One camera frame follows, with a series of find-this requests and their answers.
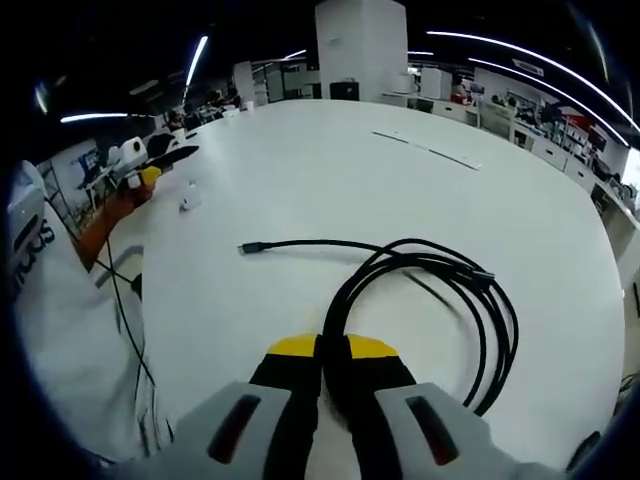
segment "wall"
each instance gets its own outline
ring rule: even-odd
[[[407,12],[390,0],[367,0],[364,6],[364,66],[369,81],[363,86],[361,98],[383,102],[389,99],[382,92],[393,91],[397,77],[407,74]]]
[[[329,0],[316,6],[316,33],[322,98],[329,85],[347,77],[363,83],[365,0]]]
[[[275,63],[266,67],[266,70],[269,102],[279,102],[280,100],[284,100],[284,86],[282,85],[282,72],[280,72],[280,65]]]
[[[242,62],[233,66],[233,83],[243,102],[255,101],[256,93],[253,88],[251,62]]]

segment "black wire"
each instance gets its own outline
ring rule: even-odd
[[[106,205],[107,205],[107,186],[105,185],[103,202],[102,202],[103,212],[106,210]],[[106,216],[105,216],[105,228],[108,229]],[[106,244],[107,244],[107,255],[109,257],[109,265],[110,265],[111,271],[113,271],[114,270],[114,268],[113,268],[113,254],[111,253],[111,242],[109,241],[109,233],[108,232],[107,232]],[[140,360],[140,364],[142,365],[142,368],[144,368],[144,371],[147,374],[147,377],[149,377],[149,381],[151,382],[151,385],[153,385],[153,387],[155,388],[156,382],[153,379],[153,375],[151,375],[151,372],[149,371],[149,368],[147,367],[147,364],[145,363],[145,361],[144,361],[144,359],[142,357],[142,354],[140,353],[140,350],[138,349],[138,345],[134,341],[133,335],[131,334],[131,329],[129,328],[129,322],[127,322],[127,316],[125,315],[124,307],[122,306],[122,299],[120,298],[120,289],[118,288],[118,282],[116,282],[116,277],[112,275],[111,276],[111,280],[113,282],[113,289],[116,292],[116,300],[117,300],[117,303],[118,303],[118,308],[120,310],[120,315],[122,316],[122,320],[124,321],[124,326],[127,329],[127,335],[129,336],[129,340],[131,340],[131,345],[133,345],[133,349],[136,352],[136,356],[138,357],[138,360]]]
[[[344,336],[349,311],[358,295],[362,293],[367,285],[385,273],[399,269],[417,267],[436,276],[456,292],[471,311],[478,328],[478,334],[480,337],[480,359],[473,384],[467,397],[463,401],[463,405],[467,407],[473,402],[478,389],[480,388],[485,372],[487,357],[484,324],[482,322],[482,317],[469,294],[471,294],[472,297],[475,297],[489,313],[489,317],[491,318],[496,332],[498,356],[495,372],[489,387],[484,394],[484,397],[476,406],[474,412],[481,416],[491,407],[491,405],[493,405],[495,400],[498,398],[498,395],[500,395],[507,376],[509,375],[509,371],[511,370],[511,366],[513,365],[513,360],[518,348],[519,328],[515,310],[513,309],[506,293],[494,280],[492,274],[486,272],[480,265],[454,250],[433,242],[416,238],[398,240],[385,247],[342,240],[289,240],[285,242],[247,244],[249,249],[248,251],[247,249],[244,251],[245,253],[256,253],[258,251],[269,250],[272,248],[299,245],[352,247],[374,252],[373,255],[371,255],[358,268],[351,278],[349,278],[340,287],[327,311],[324,329],[322,332],[323,342],[326,346],[326,348],[323,348],[323,351],[327,352],[327,354],[323,361],[325,362],[325,366],[328,365],[330,368],[325,368],[325,376],[330,374],[331,367],[339,367],[335,363],[332,364],[336,359],[331,357],[331,352],[337,351],[337,348],[339,348],[340,341]],[[403,245],[421,245],[446,255],[442,255],[441,253],[425,252],[401,253],[395,250],[397,247]],[[420,281],[416,283],[423,288],[425,287],[425,285]],[[430,293],[433,293],[430,288],[425,289]],[[509,339],[505,318],[496,297],[505,306],[508,316],[511,318],[513,326],[513,338],[511,340]]]

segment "cabinet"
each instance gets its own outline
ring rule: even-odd
[[[451,74],[438,68],[423,68],[420,72],[420,95],[428,98],[451,97]]]
[[[536,138],[531,148],[531,153],[540,157],[552,167],[564,172],[567,163],[567,152],[544,138]]]
[[[573,157],[568,158],[564,173],[591,195],[591,191],[596,184],[596,177],[586,165],[580,163],[580,160]]]
[[[452,102],[433,102],[432,113],[440,117],[467,123],[467,109],[464,105]]]

